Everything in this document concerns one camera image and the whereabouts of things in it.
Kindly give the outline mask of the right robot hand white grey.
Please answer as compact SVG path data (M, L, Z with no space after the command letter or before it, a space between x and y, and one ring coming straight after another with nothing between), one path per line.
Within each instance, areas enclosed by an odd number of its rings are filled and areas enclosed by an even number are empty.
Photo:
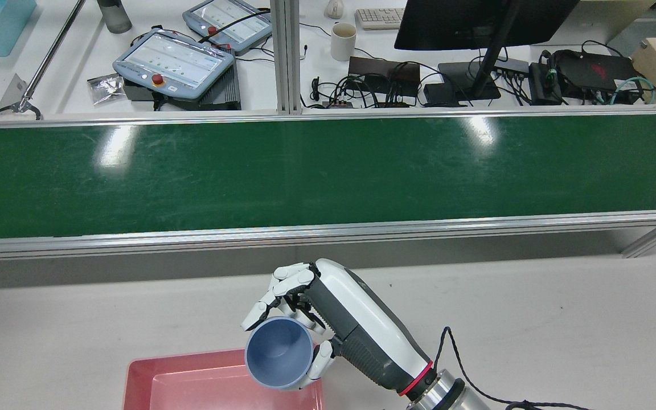
M341 356L375 384L411 401L434 383L432 360L348 268L319 259L276 268L240 325L248 373L264 387L301 390Z

